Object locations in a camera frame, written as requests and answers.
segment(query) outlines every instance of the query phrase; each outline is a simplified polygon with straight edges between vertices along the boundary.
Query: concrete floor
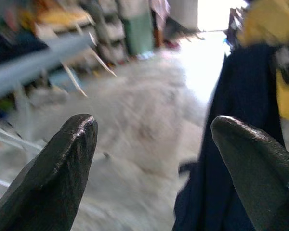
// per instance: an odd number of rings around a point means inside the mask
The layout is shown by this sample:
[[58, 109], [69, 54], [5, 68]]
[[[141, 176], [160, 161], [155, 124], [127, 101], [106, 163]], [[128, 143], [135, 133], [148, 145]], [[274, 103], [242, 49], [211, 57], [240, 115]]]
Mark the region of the concrete floor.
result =
[[[73, 95], [64, 105], [34, 112], [33, 137], [47, 141], [74, 114], [98, 121], [97, 149], [73, 231], [171, 230], [174, 200], [186, 180], [178, 178], [178, 165], [197, 158], [223, 39], [219, 33], [204, 41], [183, 39], [180, 51], [161, 49], [152, 59], [120, 66], [118, 77], [86, 79], [87, 99]], [[1, 179], [12, 181], [25, 163], [24, 153], [0, 146]], [[0, 186], [0, 197], [5, 190]]]

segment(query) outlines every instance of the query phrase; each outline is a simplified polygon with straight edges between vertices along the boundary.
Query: gray floor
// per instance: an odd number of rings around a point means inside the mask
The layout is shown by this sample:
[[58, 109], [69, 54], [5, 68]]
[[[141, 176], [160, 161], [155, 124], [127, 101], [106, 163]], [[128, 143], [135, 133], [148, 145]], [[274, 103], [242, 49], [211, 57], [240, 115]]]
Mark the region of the gray floor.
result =
[[[180, 51], [162, 49], [150, 60], [116, 68], [117, 78], [87, 79], [87, 99], [74, 95], [35, 111], [35, 139], [49, 140], [77, 113], [92, 114], [99, 124], [73, 231], [171, 230], [174, 199], [186, 179], [178, 178], [178, 165], [197, 158], [223, 56], [222, 34], [183, 39]], [[289, 130], [289, 122], [283, 125]], [[0, 145], [1, 179], [11, 181], [25, 162], [21, 151]], [[4, 192], [0, 186], [0, 197]]]

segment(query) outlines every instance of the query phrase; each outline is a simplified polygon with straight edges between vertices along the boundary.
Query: yellow jacket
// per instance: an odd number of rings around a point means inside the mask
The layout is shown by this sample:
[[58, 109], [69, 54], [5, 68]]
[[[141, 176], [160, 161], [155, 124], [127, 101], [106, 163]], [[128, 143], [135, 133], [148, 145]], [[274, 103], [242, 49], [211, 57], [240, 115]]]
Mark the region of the yellow jacket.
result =
[[[289, 42], [289, 0], [257, 0], [245, 15], [242, 31], [237, 36], [247, 47], [266, 42], [269, 45]], [[277, 100], [281, 117], [289, 119], [289, 85], [277, 70]]]

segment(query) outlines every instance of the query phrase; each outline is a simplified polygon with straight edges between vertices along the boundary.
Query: green container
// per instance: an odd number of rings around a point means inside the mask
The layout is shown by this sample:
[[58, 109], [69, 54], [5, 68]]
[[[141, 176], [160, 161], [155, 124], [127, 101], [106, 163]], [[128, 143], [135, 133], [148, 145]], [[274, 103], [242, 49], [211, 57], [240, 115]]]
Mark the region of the green container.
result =
[[131, 55], [152, 51], [154, 48], [151, 11], [131, 18], [123, 19], [126, 45]]

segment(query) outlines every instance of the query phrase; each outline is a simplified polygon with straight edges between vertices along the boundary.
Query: white wall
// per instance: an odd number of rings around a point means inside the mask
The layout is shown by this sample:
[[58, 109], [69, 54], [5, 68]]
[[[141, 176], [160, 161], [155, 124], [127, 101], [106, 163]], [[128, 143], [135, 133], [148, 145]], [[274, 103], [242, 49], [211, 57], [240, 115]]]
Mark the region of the white wall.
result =
[[198, 0], [168, 0], [170, 17], [190, 30], [197, 30]]

